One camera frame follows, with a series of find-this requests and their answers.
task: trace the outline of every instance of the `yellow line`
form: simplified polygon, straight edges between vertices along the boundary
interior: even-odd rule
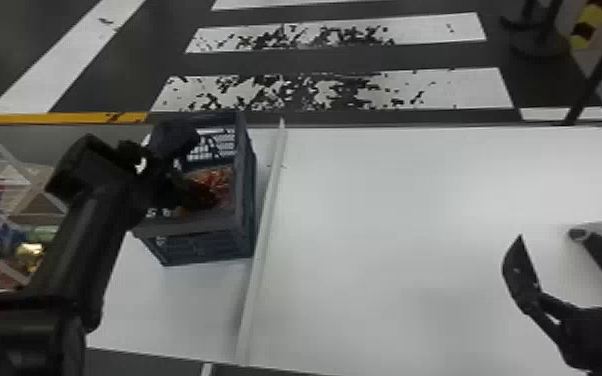
[[[53,112],[0,114],[0,124],[132,124],[147,119],[147,112]]]

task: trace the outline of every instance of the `dark blue plastic crate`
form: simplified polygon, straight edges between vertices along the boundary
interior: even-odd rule
[[[165,266],[251,257],[256,242],[256,156],[242,113],[197,114],[183,118],[201,134],[201,144],[186,160],[182,171],[209,167],[232,168],[229,204],[225,207],[173,217],[151,209],[133,234]]]

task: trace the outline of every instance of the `white table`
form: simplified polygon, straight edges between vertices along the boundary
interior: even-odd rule
[[[602,129],[294,129],[280,171],[247,333],[246,261],[163,269],[127,239],[90,345],[351,376],[578,374],[500,266],[522,233],[546,291],[602,305],[565,237],[602,220]]]

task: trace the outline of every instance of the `white road marking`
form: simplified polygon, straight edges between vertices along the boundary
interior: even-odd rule
[[[520,116],[525,121],[557,121],[564,120],[569,112],[569,107],[531,107],[521,108]],[[602,121],[602,107],[586,107],[579,116],[579,120]]]
[[[486,40],[476,13],[313,21],[199,29],[187,53],[312,49]]]
[[[286,5],[312,5],[326,3],[355,3],[360,1],[369,0],[217,0],[212,6],[212,10],[268,8]]]
[[[498,68],[170,77],[151,111],[513,108]]]
[[[0,114],[48,112],[143,2],[101,0],[0,97]]]

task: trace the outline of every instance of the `robotic arm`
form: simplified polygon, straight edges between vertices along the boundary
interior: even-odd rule
[[[0,376],[82,374],[85,334],[100,324],[126,231],[151,206],[210,201],[202,187],[173,183],[173,162],[199,142],[194,128],[168,122],[146,148],[125,141],[115,149],[87,135],[68,150],[46,190],[69,212],[30,284],[0,294]]]
[[[569,236],[602,269],[602,235],[576,228]],[[502,275],[520,310],[557,345],[565,363],[602,376],[602,307],[579,308],[543,292],[522,237],[507,252]]]

